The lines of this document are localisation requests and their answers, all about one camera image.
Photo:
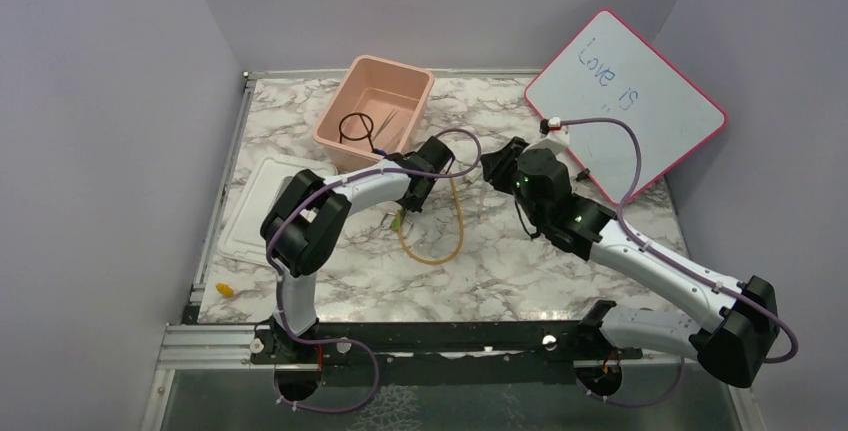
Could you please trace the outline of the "black wire tripod stand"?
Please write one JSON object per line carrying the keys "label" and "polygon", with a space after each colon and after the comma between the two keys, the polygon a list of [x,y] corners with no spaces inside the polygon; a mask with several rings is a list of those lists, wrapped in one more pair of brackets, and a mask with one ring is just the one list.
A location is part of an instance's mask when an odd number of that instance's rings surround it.
{"label": "black wire tripod stand", "polygon": [[337,130],[340,143],[364,142],[369,149],[374,148],[374,121],[365,113],[352,112],[345,115],[339,121]]}

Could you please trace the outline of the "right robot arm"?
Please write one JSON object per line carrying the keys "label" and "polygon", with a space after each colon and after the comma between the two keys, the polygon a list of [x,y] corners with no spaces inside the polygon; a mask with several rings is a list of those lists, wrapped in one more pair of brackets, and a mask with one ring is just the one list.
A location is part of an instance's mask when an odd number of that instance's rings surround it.
{"label": "right robot arm", "polygon": [[481,158],[483,179],[513,197],[519,213],[555,248],[615,270],[676,306],[673,312],[597,302],[577,331],[579,349],[600,358],[613,348],[655,350],[697,361],[714,378],[752,386],[779,326],[774,286],[725,276],[623,230],[612,209],[573,192],[567,166],[546,148],[513,138]]}

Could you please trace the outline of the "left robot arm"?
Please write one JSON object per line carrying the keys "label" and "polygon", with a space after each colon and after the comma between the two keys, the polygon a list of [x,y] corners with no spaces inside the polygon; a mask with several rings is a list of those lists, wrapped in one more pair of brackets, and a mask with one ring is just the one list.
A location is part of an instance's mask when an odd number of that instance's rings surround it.
{"label": "left robot arm", "polygon": [[384,203],[419,212],[454,154],[431,137],[416,151],[393,153],[358,172],[322,178],[297,172],[279,189],[260,226],[265,257],[277,272],[276,347],[298,362],[313,352],[318,322],[316,273],[329,260],[347,219]]}

